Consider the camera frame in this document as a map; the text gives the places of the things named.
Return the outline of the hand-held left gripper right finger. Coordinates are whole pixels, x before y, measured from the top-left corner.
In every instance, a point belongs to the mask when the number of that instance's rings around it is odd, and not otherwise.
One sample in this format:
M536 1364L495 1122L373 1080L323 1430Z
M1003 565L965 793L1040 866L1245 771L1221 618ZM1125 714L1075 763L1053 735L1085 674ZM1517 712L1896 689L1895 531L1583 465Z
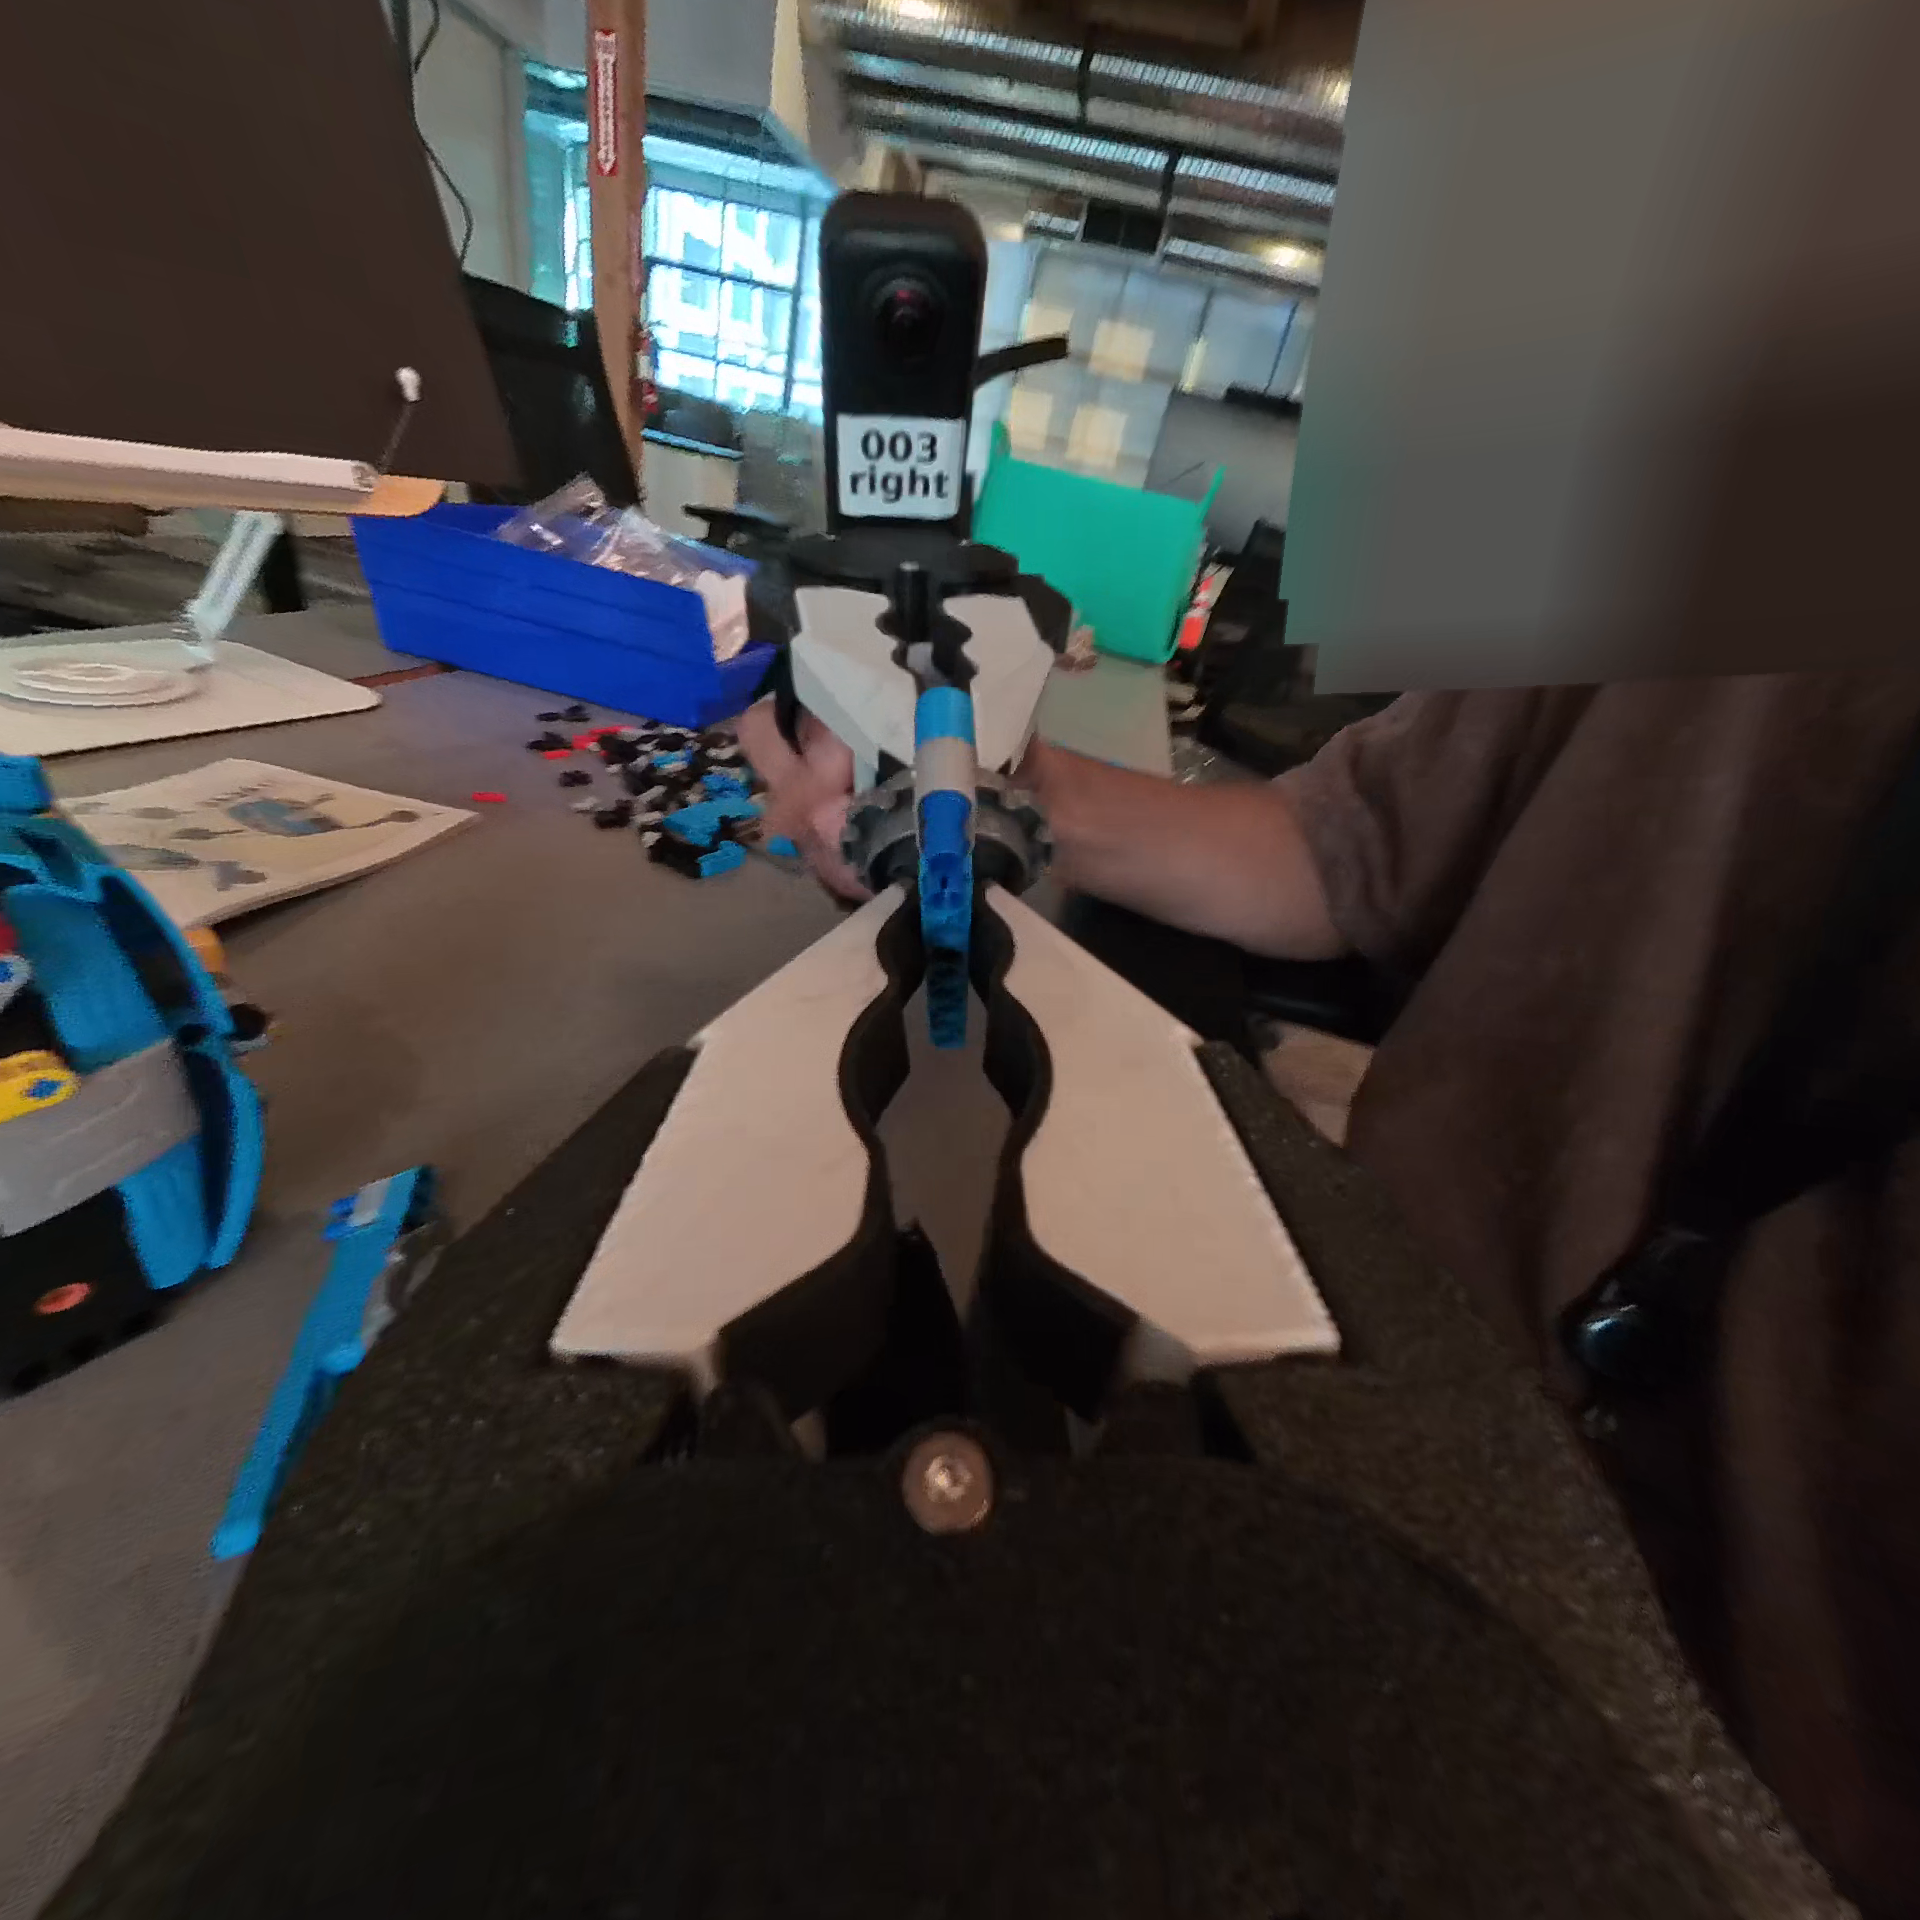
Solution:
M1337 1328L1219 1100L1200 1037L1034 909L974 910L999 1151L976 1309L1053 1404L1335 1359Z

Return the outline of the person's right hand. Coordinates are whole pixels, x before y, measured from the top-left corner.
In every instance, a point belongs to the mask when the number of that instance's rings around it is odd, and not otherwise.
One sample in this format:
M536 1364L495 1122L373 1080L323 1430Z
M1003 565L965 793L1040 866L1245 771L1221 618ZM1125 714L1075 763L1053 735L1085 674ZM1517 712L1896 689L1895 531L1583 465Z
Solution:
M787 738L772 697L737 714L737 740L759 782L767 829L794 843L802 868L828 898L861 904L868 889L841 860L845 813L856 791L852 751L802 709L794 719L794 738Z

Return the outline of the blue beam wheel assembly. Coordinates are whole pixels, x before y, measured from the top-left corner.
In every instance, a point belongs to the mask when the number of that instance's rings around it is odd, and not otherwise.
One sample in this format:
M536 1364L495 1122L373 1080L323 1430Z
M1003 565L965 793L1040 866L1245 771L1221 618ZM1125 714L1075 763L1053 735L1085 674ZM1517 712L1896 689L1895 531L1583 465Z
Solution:
M435 1266L445 1245L438 1170L407 1166L352 1190L325 1209L320 1239L325 1251L320 1286L228 1487L209 1538L213 1565L254 1552L344 1380L370 1359Z
M976 829L986 802L980 791L999 778L934 774L934 614L944 589L920 563L900 563L887 580L878 626L920 689L916 699L916 793L909 793L913 843L913 903L925 951L925 1008L930 1042L959 1048L974 961Z

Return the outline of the instruction booklet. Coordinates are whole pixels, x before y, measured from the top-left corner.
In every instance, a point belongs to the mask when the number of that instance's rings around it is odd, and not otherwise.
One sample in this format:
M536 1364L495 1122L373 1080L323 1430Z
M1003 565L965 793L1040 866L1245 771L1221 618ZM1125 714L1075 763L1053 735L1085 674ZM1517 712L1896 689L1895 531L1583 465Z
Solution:
M246 758L60 806L183 931L356 883L474 822L466 806Z

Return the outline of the pile of loose bricks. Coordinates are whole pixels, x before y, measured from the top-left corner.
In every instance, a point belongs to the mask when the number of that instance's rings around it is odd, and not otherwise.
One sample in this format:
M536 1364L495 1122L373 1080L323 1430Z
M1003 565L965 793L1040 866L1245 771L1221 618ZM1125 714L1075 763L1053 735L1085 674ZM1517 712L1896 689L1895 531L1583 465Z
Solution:
M767 826L764 786L727 726L598 719L584 701L543 709L522 744L553 768L567 809L626 837L660 868L707 883L752 860L799 868L799 848Z

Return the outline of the dark monitor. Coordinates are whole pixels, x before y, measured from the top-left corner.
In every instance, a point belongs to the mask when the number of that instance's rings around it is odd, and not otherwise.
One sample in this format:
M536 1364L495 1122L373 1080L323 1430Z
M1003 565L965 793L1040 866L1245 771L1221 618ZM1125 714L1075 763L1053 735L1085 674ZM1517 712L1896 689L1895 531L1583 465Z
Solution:
M383 3L3 3L3 425L505 488Z

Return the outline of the blue toy robot model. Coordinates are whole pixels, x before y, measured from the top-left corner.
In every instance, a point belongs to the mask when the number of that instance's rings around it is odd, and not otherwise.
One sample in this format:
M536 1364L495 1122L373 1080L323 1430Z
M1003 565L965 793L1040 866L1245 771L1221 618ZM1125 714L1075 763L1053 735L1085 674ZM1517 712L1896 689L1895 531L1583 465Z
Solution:
M3 758L3 1398L151 1328L238 1258L265 1110L216 968Z

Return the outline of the white folding stand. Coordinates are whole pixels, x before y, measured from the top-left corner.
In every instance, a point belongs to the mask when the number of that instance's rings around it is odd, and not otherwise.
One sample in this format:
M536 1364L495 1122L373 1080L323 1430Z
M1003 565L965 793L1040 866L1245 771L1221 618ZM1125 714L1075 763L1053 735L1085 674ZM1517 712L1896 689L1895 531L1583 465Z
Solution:
M411 520L440 502L445 479L317 454L188 452L7 425L3 495L228 514L216 560L172 618L3 639L3 754L52 762L376 709L376 689L238 643L228 631L291 520Z

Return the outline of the wooden post red label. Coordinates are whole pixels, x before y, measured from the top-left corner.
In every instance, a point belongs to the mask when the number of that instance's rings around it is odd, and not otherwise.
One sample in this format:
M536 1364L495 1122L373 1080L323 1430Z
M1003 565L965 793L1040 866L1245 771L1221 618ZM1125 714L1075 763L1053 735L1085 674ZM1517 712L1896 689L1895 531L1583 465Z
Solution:
M592 315L617 432L643 475L643 204L645 204L645 3L584 6L584 178L592 207Z

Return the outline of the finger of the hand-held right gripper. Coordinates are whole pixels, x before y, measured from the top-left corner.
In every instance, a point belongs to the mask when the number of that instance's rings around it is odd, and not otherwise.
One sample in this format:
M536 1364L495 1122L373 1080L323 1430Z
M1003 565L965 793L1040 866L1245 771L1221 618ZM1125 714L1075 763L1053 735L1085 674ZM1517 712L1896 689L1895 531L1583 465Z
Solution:
M887 778L916 793L916 699L920 689L878 626L882 596L805 584L794 592L796 631L791 676L799 704L852 754L856 793Z
M1053 646L1018 596L956 596L934 614L934 774L999 778L1038 729Z

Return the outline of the grey desk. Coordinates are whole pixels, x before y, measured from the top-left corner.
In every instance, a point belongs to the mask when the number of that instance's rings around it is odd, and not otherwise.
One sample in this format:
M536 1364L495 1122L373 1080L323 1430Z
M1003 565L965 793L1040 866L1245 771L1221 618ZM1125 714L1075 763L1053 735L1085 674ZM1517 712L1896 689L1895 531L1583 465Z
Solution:
M578 821L561 768L525 751L554 704L400 674L370 712L52 768L63 797L250 758L406 800L499 800L223 931L273 1016L250 1054L267 1110L250 1239L151 1331L3 1402L3 1916L37 1916L86 1854L226 1611L241 1566L205 1545L320 1282L325 1205L429 1162L464 1231L660 1048L838 921L809 874L752 860L684 883Z

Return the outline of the blue plastic bin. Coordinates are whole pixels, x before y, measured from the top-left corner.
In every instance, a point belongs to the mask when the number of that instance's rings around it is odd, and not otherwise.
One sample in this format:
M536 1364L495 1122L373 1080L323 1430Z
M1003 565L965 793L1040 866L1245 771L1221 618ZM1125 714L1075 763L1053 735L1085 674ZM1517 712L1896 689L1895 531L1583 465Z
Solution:
M780 646L717 660L695 592L499 543L505 520L469 502L349 520L386 646L695 733L767 689Z

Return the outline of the black mesh office chair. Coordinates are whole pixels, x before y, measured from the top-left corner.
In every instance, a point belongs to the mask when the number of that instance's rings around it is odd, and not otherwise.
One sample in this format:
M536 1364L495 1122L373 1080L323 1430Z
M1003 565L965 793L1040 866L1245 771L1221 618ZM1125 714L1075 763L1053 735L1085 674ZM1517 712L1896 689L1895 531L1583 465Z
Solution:
M1260 778L1309 758L1314 733L1311 665L1286 639L1284 543L1275 522L1250 522L1212 605L1194 669L1199 740Z

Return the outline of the clear plastic bags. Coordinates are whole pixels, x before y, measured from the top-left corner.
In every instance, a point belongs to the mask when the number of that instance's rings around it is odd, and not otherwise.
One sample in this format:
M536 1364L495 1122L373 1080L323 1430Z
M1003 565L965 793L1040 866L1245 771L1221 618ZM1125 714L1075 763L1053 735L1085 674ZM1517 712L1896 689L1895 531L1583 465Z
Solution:
M746 577L742 555L707 549L657 525L640 507L615 507L578 475L532 507L518 507L493 538L549 560L617 573L660 589L695 596L710 660L733 660L752 643Z

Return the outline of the person's right forearm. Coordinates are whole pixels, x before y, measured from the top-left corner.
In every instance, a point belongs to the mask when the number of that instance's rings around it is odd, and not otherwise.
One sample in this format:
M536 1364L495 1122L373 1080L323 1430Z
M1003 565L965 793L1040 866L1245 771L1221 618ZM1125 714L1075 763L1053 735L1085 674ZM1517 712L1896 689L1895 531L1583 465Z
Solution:
M1252 957L1333 962L1355 951L1291 784L1178 784L1043 740L1018 778L1064 891Z

